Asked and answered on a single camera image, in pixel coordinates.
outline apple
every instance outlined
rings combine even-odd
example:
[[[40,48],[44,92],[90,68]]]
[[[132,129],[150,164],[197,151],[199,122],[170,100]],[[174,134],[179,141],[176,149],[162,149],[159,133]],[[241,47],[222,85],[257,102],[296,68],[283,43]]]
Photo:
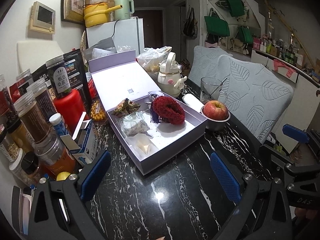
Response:
[[[228,108],[221,102],[212,100],[204,105],[203,114],[213,120],[223,121],[229,117]]]

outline yellow pot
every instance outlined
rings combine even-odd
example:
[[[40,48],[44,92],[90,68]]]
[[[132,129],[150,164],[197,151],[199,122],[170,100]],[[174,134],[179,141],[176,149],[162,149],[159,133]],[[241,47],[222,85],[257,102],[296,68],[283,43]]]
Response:
[[[90,4],[84,8],[84,22],[87,28],[110,22],[110,12],[121,9],[122,5],[108,8],[106,3]]]

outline black lid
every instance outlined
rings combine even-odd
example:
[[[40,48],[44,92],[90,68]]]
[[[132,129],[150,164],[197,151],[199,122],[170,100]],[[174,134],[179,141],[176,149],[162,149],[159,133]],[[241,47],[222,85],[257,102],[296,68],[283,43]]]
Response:
[[[22,124],[21,120],[18,119],[13,125],[8,127],[8,133],[13,133],[21,124]]]
[[[26,155],[24,155],[21,162],[21,168],[28,175],[34,173],[38,168],[38,165],[39,165],[39,159],[34,152],[27,152]]]
[[[0,143],[2,143],[3,139],[5,138],[5,136],[7,135],[7,129],[5,127],[3,127],[4,130],[2,131],[2,133],[0,134]]]

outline gold picture frame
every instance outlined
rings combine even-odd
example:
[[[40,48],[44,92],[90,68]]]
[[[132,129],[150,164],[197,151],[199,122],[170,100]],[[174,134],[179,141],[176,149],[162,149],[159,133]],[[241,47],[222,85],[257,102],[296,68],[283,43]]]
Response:
[[[61,0],[61,20],[77,24],[84,23],[85,0]]]

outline red yarn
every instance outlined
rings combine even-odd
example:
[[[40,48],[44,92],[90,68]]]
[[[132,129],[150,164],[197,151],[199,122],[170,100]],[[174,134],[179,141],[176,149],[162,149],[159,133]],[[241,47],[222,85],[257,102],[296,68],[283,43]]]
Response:
[[[160,117],[168,119],[171,124],[184,123],[184,110],[173,98],[157,97],[153,101],[153,110]]]

